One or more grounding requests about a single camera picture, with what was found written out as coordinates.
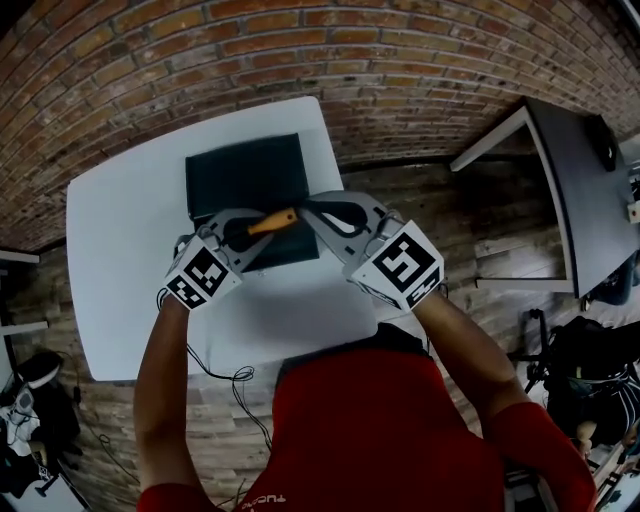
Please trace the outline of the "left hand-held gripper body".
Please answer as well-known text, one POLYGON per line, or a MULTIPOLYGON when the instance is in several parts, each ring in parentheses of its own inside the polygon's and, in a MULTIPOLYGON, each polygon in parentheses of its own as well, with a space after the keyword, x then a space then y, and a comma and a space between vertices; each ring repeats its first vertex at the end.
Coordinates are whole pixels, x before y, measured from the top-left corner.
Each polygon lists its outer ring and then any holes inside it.
POLYGON ((243 255, 211 228, 182 237, 163 288, 189 311, 221 299, 241 284, 243 255))

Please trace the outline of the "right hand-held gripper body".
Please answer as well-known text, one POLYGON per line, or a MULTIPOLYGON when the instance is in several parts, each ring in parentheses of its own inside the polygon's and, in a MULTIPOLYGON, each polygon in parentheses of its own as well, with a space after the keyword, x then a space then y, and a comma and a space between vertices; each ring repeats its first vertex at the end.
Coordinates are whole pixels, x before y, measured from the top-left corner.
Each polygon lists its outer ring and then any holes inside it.
POLYGON ((363 249, 348 266, 348 280, 404 312, 428 296, 443 279, 444 260, 413 221, 375 213, 363 249))

